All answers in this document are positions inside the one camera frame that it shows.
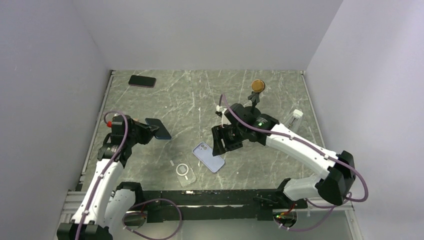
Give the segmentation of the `clear phone case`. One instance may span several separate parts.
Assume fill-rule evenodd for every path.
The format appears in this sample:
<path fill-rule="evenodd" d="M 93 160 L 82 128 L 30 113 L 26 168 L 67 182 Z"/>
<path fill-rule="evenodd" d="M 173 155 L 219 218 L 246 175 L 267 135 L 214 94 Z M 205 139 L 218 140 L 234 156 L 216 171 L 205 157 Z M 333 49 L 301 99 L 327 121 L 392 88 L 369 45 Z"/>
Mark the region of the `clear phone case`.
<path fill-rule="evenodd" d="M 176 176 L 182 188 L 193 185 L 197 181 L 197 177 L 190 165 L 186 155 L 183 153 L 176 153 L 170 157 L 170 164 L 173 173 Z"/>

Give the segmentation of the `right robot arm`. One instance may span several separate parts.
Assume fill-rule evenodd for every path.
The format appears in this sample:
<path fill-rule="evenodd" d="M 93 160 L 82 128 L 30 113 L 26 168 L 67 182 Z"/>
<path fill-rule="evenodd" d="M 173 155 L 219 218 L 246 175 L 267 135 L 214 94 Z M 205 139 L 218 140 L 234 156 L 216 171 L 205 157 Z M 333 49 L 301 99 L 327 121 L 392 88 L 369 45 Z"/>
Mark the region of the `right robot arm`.
<path fill-rule="evenodd" d="M 288 208 L 295 201 L 320 197 L 340 206 L 347 200 L 356 179 L 354 157 L 347 151 L 336 153 L 297 135 L 267 114 L 252 114 L 239 103 L 230 109 L 217 105 L 215 113 L 221 124 L 212 127 L 213 156 L 220 156 L 243 146 L 248 140 L 286 153 L 314 172 L 300 179 L 286 178 L 276 193 L 276 203 Z"/>

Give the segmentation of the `dark phone purple edge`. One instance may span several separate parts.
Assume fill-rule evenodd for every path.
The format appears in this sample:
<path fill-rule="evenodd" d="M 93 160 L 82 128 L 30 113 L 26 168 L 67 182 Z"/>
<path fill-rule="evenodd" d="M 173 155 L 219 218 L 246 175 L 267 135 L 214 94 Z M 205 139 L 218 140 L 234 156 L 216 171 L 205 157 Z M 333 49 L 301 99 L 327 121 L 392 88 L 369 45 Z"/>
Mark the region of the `dark phone purple edge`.
<path fill-rule="evenodd" d="M 130 86 L 153 88 L 157 82 L 155 77 L 131 75 L 128 81 Z"/>

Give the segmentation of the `blue phone black screen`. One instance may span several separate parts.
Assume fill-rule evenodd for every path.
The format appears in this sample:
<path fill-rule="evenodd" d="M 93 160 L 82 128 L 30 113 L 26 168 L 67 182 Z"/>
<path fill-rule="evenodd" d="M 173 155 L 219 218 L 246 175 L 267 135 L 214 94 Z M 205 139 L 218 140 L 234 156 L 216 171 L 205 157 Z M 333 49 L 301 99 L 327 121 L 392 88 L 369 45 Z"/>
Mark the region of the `blue phone black screen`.
<path fill-rule="evenodd" d="M 162 123 L 160 119 L 157 118 L 145 118 L 145 122 L 151 126 L 157 126 L 158 130 L 155 133 L 155 138 L 158 140 L 171 140 L 172 136 Z"/>

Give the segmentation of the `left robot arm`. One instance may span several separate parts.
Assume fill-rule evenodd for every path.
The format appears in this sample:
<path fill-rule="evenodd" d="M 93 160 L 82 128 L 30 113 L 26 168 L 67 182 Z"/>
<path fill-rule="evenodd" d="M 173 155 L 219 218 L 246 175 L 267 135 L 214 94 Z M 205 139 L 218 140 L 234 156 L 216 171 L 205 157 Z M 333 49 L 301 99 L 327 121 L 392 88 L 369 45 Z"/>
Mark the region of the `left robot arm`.
<path fill-rule="evenodd" d="M 58 226 L 59 240 L 112 240 L 126 212 L 144 203 L 140 183 L 116 183 L 132 148 L 148 144 L 159 127 L 140 123 L 119 111 L 115 114 L 111 120 L 103 120 L 110 133 L 98 150 L 96 169 L 82 202 L 69 222 Z"/>

